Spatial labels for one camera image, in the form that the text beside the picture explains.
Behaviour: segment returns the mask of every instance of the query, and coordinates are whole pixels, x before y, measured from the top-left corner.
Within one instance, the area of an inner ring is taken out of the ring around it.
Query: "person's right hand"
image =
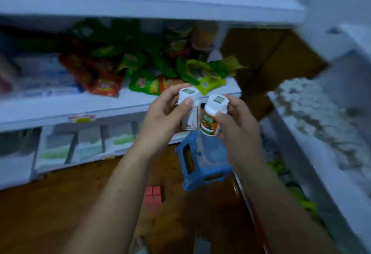
[[[236,172],[264,164],[260,144],[259,125],[244,101],[231,95],[228,100],[228,114],[216,113],[216,120],[222,126],[220,137],[228,150],[229,162]]]

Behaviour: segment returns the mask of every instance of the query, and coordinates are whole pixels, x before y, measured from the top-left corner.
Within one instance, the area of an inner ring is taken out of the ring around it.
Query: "price tag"
[[[68,117],[68,122],[70,123],[82,123],[90,121],[95,121],[95,115],[76,115]]]

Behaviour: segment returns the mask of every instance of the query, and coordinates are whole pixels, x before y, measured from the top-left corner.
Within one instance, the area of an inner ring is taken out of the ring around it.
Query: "hand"
[[[191,98],[176,105],[179,90],[186,87],[191,85],[185,83],[173,86],[151,103],[139,137],[133,144],[133,147],[145,154],[145,158],[153,159],[163,151],[174,136],[181,119],[191,109]]]
[[[227,147],[229,162],[237,172],[246,166],[260,166],[265,161],[259,125],[244,101],[225,96],[229,100],[228,114],[217,112],[215,118],[222,126],[220,137]]]

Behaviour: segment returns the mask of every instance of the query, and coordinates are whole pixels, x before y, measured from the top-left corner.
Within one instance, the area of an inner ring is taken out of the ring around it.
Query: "bottle label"
[[[215,116],[209,115],[207,112],[204,112],[204,116],[201,122],[201,130],[208,135],[217,135],[220,130],[220,125],[216,121]]]
[[[182,119],[182,128],[184,130],[195,130],[199,126],[198,107],[191,108]]]

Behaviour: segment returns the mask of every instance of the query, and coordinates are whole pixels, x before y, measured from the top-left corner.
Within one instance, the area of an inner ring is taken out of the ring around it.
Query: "pill bottle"
[[[228,99],[222,95],[210,95],[204,109],[201,121],[201,132],[208,136],[216,136],[220,131],[220,124],[216,121],[217,112],[227,113]]]
[[[200,126],[200,114],[201,114],[201,100],[200,92],[197,88],[187,87],[179,91],[178,104],[183,102],[186,98],[191,97],[193,100],[192,108],[183,117],[181,121],[181,127],[184,130],[195,130]]]

